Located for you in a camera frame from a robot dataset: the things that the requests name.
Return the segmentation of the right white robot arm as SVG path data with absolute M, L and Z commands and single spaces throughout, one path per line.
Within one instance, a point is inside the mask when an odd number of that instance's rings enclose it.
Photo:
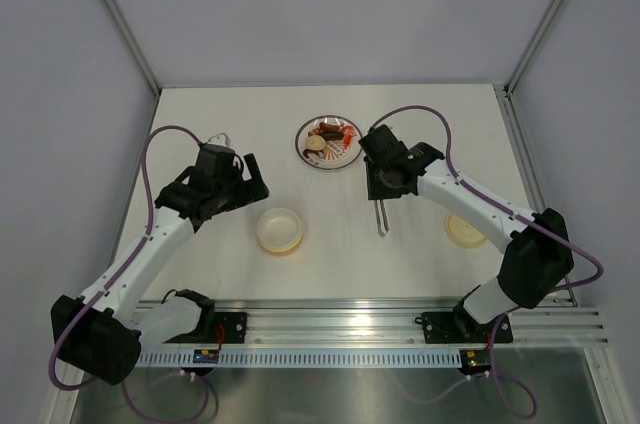
M 453 170 L 441 151 L 424 142 L 407 147 L 386 125 L 370 130 L 359 144 L 382 234 L 388 231 L 384 201 L 412 194 L 468 222 L 502 255 L 497 275 L 437 318 L 438 330 L 464 342 L 476 340 L 499 315 L 537 307 L 573 269 L 570 251 L 561 243 L 567 237 L 565 221 L 557 211 L 509 208 Z

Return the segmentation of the round beige lunch box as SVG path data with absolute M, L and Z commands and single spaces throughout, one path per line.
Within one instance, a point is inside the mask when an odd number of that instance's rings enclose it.
M 258 220 L 256 235 L 259 245 L 273 255 L 293 252 L 303 238 L 300 217 L 287 208 L 274 208 L 265 212 Z

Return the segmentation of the metal food tongs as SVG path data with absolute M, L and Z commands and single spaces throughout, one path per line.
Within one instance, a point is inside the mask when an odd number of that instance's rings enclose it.
M 389 222 L 388 216 L 385 208 L 385 203 L 383 200 L 375 200 L 374 201 L 374 212 L 377 226 L 377 233 L 381 238 L 384 238 L 389 230 Z

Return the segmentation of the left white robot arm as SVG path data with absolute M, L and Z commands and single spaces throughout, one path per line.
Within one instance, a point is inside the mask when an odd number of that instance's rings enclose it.
M 202 144 L 194 165 L 166 185 L 152 201 L 139 240 L 79 297 L 63 295 L 51 308 L 54 347 L 51 382 L 58 362 L 117 385 L 131 373 L 142 352 L 174 338 L 208 340 L 216 329 L 216 304 L 196 291 L 180 290 L 165 303 L 134 311 L 173 255 L 213 217 L 264 200 L 269 189 L 252 154 Z

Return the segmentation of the round beige box lid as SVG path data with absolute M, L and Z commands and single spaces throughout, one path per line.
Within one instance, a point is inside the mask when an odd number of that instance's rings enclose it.
M 484 234 L 452 212 L 445 218 L 444 229 L 449 239 L 463 248 L 479 248 L 488 241 Z

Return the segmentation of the brown sausage piece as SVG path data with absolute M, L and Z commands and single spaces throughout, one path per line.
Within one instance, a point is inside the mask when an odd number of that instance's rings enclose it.
M 319 136 L 325 139 L 326 141 L 339 141 L 344 138 L 344 134 L 339 128 L 337 129 L 321 128 L 319 132 Z

